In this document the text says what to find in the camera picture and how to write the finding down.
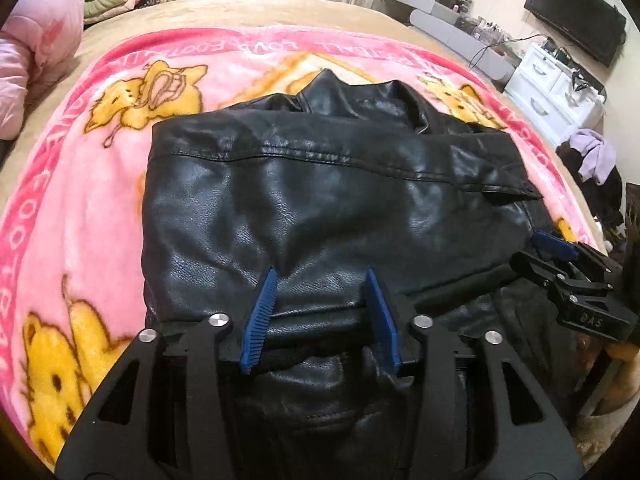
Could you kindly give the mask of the white drawer cabinet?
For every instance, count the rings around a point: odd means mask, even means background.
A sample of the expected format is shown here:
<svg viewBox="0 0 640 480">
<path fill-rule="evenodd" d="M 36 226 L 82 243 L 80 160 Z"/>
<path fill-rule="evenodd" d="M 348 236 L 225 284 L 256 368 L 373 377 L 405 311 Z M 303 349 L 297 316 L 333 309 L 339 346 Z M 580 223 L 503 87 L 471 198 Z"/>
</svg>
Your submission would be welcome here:
<svg viewBox="0 0 640 480">
<path fill-rule="evenodd" d="M 504 94 L 554 148 L 575 131 L 592 129 L 604 112 L 604 96 L 536 44 L 527 48 Z"/>
</svg>

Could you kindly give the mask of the black flat television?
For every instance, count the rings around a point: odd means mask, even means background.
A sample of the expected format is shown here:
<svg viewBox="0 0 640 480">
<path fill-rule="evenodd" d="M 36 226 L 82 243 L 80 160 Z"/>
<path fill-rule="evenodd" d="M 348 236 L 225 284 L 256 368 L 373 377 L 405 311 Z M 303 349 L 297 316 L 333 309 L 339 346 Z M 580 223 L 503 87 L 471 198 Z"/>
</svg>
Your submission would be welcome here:
<svg viewBox="0 0 640 480">
<path fill-rule="evenodd" d="M 605 0 L 526 0 L 524 8 L 605 67 L 626 39 L 626 18 Z"/>
</svg>

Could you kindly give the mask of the pink cartoon fleece blanket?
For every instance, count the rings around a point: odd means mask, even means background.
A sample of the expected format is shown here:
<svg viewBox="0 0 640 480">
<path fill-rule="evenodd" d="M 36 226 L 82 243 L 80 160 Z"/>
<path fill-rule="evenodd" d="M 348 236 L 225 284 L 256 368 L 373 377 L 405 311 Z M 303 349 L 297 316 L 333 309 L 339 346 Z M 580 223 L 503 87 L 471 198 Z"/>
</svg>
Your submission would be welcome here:
<svg viewBox="0 0 640 480">
<path fill-rule="evenodd" d="M 94 58 L 47 114 L 1 221 L 1 403 L 43 463 L 55 463 L 90 394 L 142 329 L 153 125 L 294 94 L 322 70 L 346 84 L 405 81 L 442 112 L 506 131 L 564 237 L 602 246 L 552 148 L 480 78 L 433 51 L 288 25 L 125 40 Z"/>
</svg>

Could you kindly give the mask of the black leather jacket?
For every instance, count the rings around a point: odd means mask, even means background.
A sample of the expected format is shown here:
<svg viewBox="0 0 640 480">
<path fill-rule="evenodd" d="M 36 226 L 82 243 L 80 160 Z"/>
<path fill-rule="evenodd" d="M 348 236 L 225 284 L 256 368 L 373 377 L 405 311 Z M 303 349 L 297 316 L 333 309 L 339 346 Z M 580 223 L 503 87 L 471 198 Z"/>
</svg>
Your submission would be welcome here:
<svg viewBox="0 0 640 480">
<path fill-rule="evenodd" d="M 552 231 L 544 200 L 508 134 L 402 82 L 325 70 L 294 96 L 160 122 L 142 224 L 146 320 L 162 333 L 277 273 L 259 363 L 220 375 L 236 478 L 397 479 L 414 390 L 376 357 L 370 269 L 448 330 L 499 332 L 565 425 L 573 337 L 510 267 Z"/>
</svg>

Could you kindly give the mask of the lilac garment on chair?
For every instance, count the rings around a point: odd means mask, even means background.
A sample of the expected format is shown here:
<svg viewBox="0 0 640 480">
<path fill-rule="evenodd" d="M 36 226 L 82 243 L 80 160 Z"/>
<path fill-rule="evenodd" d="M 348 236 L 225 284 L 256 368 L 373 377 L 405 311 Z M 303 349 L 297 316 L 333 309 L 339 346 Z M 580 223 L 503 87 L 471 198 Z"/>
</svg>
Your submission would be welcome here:
<svg viewBox="0 0 640 480">
<path fill-rule="evenodd" d="M 582 156 L 578 174 L 582 182 L 604 185 L 616 165 L 616 151 L 604 136 L 591 129 L 579 129 L 568 139 L 570 148 Z"/>
</svg>

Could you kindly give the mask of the pink quilted comforter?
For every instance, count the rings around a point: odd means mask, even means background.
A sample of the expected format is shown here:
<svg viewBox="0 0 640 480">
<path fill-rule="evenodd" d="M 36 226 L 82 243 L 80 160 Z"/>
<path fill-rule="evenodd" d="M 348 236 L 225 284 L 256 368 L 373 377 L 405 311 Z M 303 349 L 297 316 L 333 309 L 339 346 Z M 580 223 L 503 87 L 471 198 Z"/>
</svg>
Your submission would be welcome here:
<svg viewBox="0 0 640 480">
<path fill-rule="evenodd" d="M 17 0 L 1 29 L 1 139 L 16 139 L 26 107 L 64 75 L 84 30 L 85 0 Z"/>
</svg>

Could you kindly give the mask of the grey white vanity desk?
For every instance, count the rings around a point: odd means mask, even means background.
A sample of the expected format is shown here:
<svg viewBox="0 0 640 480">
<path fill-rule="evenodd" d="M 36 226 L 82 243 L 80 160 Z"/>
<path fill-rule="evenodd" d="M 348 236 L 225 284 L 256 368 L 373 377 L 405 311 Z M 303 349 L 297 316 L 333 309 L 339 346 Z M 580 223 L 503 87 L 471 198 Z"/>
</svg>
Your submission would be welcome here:
<svg viewBox="0 0 640 480">
<path fill-rule="evenodd" d="M 502 88 L 515 66 L 498 45 L 476 30 L 480 21 L 469 14 L 471 0 L 376 0 L 378 10 L 420 32 L 462 58 L 471 70 Z"/>
</svg>

